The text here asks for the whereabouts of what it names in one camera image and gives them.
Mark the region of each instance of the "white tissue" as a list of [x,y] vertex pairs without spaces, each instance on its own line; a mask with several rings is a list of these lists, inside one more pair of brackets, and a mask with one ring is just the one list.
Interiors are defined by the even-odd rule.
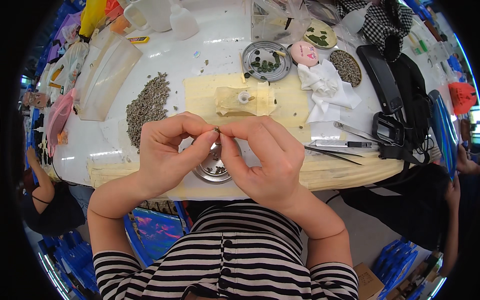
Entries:
[[310,67],[298,64],[302,90],[313,90],[315,107],[308,116],[307,123],[340,120],[340,107],[354,109],[361,102],[352,85],[343,82],[335,66],[328,60]]

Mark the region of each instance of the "hand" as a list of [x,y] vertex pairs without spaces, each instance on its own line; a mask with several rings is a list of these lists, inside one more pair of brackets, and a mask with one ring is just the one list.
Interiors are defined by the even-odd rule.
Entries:
[[[268,116],[248,117],[220,126],[222,162],[237,186],[257,203],[281,211],[295,203],[303,145]],[[261,167],[249,168],[232,140],[247,140]]]
[[445,193],[445,200],[447,201],[448,207],[452,210],[458,210],[460,205],[460,182],[458,181],[458,175],[455,173],[453,182],[448,183],[448,189]]
[[[145,123],[140,136],[139,192],[147,199],[175,188],[208,156],[218,138],[213,128],[189,112]],[[195,142],[178,153],[181,141],[189,136],[196,138]]]
[[465,174],[478,174],[480,167],[474,161],[469,160],[467,152],[462,145],[458,145],[458,153],[456,157],[456,169],[458,172]]
[[27,161],[31,165],[33,162],[38,162],[39,159],[35,154],[35,149],[32,146],[29,146],[27,149]]

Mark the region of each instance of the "glue bottle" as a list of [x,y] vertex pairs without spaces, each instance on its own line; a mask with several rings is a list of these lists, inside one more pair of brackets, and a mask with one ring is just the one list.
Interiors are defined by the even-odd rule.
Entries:
[[180,40],[185,40],[198,32],[198,23],[192,13],[186,8],[180,7],[170,0],[172,14],[170,15],[170,25],[173,33]]
[[349,13],[342,19],[342,24],[348,29],[348,31],[353,34],[360,31],[365,23],[365,15],[367,14],[367,9],[372,3],[369,2],[364,8],[359,10],[354,10]]

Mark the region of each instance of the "pink basket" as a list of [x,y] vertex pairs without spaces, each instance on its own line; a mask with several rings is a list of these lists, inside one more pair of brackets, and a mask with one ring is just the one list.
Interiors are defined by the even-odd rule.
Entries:
[[47,124],[48,155],[50,157],[53,156],[55,146],[58,145],[57,134],[60,134],[65,126],[76,93],[77,90],[75,88],[71,89],[66,95],[60,95],[57,101],[50,107]]

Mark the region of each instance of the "checkered fabric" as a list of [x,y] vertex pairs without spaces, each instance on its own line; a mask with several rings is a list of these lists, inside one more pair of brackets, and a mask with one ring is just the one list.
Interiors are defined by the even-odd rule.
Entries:
[[[365,7],[367,1],[361,0],[335,0],[338,14],[343,18],[353,10]],[[403,37],[410,32],[413,22],[413,11],[401,3],[398,4],[398,17],[400,19],[400,28],[396,28],[388,19],[384,10],[384,0],[380,1],[379,6],[371,5],[365,15],[365,23],[363,24],[363,32],[368,39],[378,47],[381,54],[384,54],[385,39],[391,35],[398,37],[399,51],[393,61],[398,59],[403,46]]]

